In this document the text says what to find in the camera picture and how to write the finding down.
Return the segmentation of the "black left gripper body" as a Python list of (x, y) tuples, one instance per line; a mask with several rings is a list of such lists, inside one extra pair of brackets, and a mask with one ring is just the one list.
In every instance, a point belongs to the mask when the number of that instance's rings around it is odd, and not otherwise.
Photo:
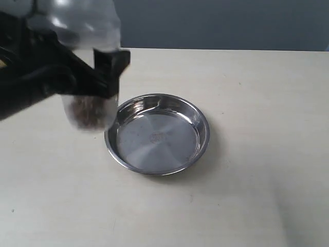
[(54, 31), (1, 12), (1, 120), (65, 89), (63, 47)]

